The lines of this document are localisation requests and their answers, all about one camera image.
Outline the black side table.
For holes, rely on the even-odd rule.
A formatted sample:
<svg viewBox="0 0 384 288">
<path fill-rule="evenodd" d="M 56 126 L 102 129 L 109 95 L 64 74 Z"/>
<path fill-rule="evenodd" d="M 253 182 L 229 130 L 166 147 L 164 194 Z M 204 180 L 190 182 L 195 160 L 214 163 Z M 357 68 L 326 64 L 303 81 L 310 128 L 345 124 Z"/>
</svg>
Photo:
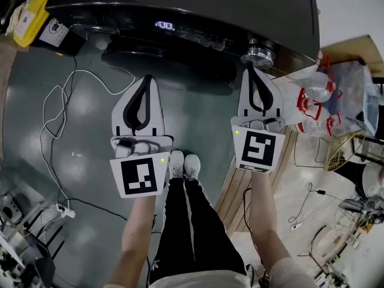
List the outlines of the black side table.
<svg viewBox="0 0 384 288">
<path fill-rule="evenodd" d="M 34 235 L 28 236 L 29 245 L 35 250 L 37 257 L 34 261 L 34 267 L 36 273 L 44 288 L 51 288 L 53 284 L 53 278 L 56 271 L 54 259 L 59 253 L 60 249 L 64 245 L 65 241 L 62 241 L 53 254 L 49 251 L 49 245 L 55 240 L 55 238 L 61 232 L 63 226 L 59 226 L 47 243 L 43 243 L 38 237 Z"/>
</svg>

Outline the beige cloth bag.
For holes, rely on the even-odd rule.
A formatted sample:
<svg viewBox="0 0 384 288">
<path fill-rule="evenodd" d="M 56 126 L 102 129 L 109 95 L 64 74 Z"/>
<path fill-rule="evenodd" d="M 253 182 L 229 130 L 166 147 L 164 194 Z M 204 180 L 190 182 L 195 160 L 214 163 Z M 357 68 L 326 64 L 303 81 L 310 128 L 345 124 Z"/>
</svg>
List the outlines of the beige cloth bag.
<svg viewBox="0 0 384 288">
<path fill-rule="evenodd" d="M 9 22 L 7 30 L 5 32 L 6 36 L 8 36 L 8 35 L 10 35 L 10 34 L 12 34 L 14 32 L 14 30 L 16 29 L 16 26 L 17 26 L 17 24 L 19 22 L 19 19 L 20 19 L 21 15 L 27 9 L 30 1 L 31 0 L 22 0 L 22 3 L 15 8 L 15 10 L 13 11 L 13 13 L 12 13 L 12 15 L 10 17 L 10 22 Z"/>
</svg>

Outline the person's white shirt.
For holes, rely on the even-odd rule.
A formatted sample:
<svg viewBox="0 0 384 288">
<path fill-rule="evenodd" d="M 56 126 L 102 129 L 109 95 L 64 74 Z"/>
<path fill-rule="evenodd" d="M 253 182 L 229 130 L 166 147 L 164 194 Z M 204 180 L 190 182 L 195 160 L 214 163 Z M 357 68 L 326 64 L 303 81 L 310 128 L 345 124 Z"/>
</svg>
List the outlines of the person's white shirt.
<svg viewBox="0 0 384 288">
<path fill-rule="evenodd" d="M 250 278 L 233 271 L 202 271 L 164 277 L 149 288 L 251 288 Z M 292 258 L 275 263 L 269 273 L 269 288 L 319 288 Z"/>
</svg>

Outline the brown cardboard box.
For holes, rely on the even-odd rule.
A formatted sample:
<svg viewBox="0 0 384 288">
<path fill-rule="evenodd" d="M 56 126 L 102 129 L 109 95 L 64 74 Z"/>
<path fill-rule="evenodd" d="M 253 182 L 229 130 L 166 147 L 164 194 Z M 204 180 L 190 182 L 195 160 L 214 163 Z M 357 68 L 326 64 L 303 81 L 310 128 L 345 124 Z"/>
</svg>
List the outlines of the brown cardboard box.
<svg viewBox="0 0 384 288">
<path fill-rule="evenodd" d="M 17 51 L 27 52 L 29 47 L 23 48 L 18 45 L 13 38 L 13 33 L 5 34 L 10 26 L 11 16 L 21 4 L 20 0 L 0 0 L 0 44 L 7 45 Z"/>
</svg>

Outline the clear plastic storage box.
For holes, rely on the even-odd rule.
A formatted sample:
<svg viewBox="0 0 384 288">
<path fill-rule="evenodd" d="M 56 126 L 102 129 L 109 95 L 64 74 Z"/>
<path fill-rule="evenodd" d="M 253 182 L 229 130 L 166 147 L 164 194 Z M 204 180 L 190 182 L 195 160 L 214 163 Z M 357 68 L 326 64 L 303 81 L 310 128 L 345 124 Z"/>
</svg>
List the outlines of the clear plastic storage box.
<svg viewBox="0 0 384 288">
<path fill-rule="evenodd" d="M 370 69 L 360 60 L 333 64 L 328 70 L 337 90 L 325 103 L 330 113 L 339 113 L 374 136 L 379 122 L 380 93 Z"/>
</svg>

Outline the wooden slat pallet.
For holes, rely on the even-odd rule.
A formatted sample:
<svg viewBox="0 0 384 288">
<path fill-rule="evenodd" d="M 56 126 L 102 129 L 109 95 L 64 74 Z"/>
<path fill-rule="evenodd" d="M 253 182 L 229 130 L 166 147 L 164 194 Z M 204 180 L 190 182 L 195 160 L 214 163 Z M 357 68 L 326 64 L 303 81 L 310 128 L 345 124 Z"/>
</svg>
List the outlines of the wooden slat pallet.
<svg viewBox="0 0 384 288">
<path fill-rule="evenodd" d="M 291 129 L 284 131 L 283 150 L 279 157 L 277 168 L 270 174 L 272 191 L 276 192 L 283 174 L 287 168 L 294 143 L 298 134 Z M 250 216 L 250 195 L 244 191 L 251 185 L 251 172 L 238 169 L 232 160 L 224 180 L 215 210 L 222 220 L 228 235 L 234 232 L 245 232 Z"/>
</svg>

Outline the person's right white shoe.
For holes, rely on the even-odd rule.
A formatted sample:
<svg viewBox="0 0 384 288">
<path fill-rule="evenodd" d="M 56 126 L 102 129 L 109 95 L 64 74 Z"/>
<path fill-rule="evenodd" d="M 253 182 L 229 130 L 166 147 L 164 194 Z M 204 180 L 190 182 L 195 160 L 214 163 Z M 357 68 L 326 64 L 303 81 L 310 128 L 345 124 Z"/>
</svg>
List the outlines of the person's right white shoe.
<svg viewBox="0 0 384 288">
<path fill-rule="evenodd" d="M 195 154 L 189 154 L 184 160 L 184 176 L 188 180 L 198 180 L 201 164 L 200 159 Z"/>
</svg>

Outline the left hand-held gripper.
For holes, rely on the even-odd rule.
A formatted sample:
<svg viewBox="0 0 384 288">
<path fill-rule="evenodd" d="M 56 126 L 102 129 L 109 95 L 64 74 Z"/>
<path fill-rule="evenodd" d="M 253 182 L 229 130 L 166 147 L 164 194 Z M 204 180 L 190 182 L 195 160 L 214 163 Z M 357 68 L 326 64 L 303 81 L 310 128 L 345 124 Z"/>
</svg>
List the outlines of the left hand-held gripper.
<svg viewBox="0 0 384 288">
<path fill-rule="evenodd" d="M 169 179 L 173 137 L 164 134 L 163 110 L 157 81 L 145 75 L 134 82 L 112 110 L 110 160 L 123 199 L 160 195 Z M 125 134 L 138 136 L 118 136 Z"/>
</svg>

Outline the round wooden hoop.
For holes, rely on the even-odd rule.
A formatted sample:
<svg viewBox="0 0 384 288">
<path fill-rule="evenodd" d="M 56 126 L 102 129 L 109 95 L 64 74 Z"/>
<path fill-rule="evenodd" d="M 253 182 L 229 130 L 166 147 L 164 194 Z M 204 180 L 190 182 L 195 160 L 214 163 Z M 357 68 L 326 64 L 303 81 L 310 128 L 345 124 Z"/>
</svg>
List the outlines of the round wooden hoop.
<svg viewBox="0 0 384 288">
<path fill-rule="evenodd" d="M 341 246 L 343 238 L 343 231 L 324 225 L 315 234 L 311 242 L 311 251 L 316 257 L 326 260 Z"/>
</svg>

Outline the pile of assorted tools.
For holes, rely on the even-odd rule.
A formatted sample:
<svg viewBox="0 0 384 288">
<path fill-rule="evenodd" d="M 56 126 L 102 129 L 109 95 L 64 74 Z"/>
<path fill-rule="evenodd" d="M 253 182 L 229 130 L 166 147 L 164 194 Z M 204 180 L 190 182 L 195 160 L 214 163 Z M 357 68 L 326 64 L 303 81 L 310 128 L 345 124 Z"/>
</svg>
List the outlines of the pile of assorted tools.
<svg viewBox="0 0 384 288">
<path fill-rule="evenodd" d="M 384 223 L 384 199 L 379 196 L 368 199 L 345 199 L 338 207 L 342 210 L 359 214 L 357 229 L 365 230 L 367 233 L 376 224 Z"/>
</svg>

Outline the person's left forearm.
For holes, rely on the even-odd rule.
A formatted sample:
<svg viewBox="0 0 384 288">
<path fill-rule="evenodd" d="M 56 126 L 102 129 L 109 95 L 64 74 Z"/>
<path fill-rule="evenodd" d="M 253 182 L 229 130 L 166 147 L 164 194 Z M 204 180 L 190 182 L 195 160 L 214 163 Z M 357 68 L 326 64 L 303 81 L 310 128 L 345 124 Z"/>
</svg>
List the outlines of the person's left forearm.
<svg viewBox="0 0 384 288">
<path fill-rule="evenodd" d="M 134 199 L 122 234 L 122 254 L 103 288 L 137 288 L 146 262 L 155 211 L 155 196 Z"/>
</svg>

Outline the person's black trousers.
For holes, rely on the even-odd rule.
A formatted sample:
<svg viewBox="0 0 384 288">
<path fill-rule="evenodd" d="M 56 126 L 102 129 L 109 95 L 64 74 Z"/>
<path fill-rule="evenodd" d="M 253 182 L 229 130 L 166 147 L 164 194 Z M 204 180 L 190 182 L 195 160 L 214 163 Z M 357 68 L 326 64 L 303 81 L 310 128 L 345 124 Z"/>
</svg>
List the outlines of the person's black trousers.
<svg viewBox="0 0 384 288">
<path fill-rule="evenodd" d="M 164 215 L 150 285 L 182 275 L 247 274 L 241 255 L 199 181 L 172 178 Z"/>
</svg>

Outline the black washing machine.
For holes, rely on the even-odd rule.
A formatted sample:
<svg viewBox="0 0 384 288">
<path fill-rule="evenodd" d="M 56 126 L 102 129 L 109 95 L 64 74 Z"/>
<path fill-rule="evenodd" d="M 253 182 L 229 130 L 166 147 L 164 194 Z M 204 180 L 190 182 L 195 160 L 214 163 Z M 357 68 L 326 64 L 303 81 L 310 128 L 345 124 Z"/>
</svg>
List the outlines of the black washing machine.
<svg viewBox="0 0 384 288">
<path fill-rule="evenodd" d="M 316 0 L 48 0 L 46 11 L 73 31 L 109 38 L 102 61 L 154 76 L 163 88 L 229 95 L 258 39 L 274 53 L 271 77 L 316 64 Z"/>
</svg>

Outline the white power strip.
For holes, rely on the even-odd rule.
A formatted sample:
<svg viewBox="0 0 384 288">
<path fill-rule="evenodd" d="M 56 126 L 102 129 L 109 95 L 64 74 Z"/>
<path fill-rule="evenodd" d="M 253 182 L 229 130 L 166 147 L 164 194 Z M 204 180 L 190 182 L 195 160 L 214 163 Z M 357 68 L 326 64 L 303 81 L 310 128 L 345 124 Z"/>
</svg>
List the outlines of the white power strip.
<svg viewBox="0 0 384 288">
<path fill-rule="evenodd" d="M 74 210 L 62 204 L 57 203 L 56 209 L 60 213 L 62 218 L 65 218 L 65 217 L 74 218 L 76 216 L 76 213 Z"/>
</svg>

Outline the brown floor mat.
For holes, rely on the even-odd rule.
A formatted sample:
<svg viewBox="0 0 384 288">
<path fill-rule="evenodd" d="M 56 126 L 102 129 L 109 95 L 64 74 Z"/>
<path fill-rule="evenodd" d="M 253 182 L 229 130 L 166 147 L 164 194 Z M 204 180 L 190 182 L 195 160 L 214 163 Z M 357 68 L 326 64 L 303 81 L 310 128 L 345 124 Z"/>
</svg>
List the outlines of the brown floor mat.
<svg viewBox="0 0 384 288">
<path fill-rule="evenodd" d="M 8 81 L 11 74 L 16 51 L 14 49 L 7 49 L 0 51 L 0 161 L 4 159 L 3 151 L 3 124 L 4 124 L 4 110 L 7 97 Z"/>
</svg>

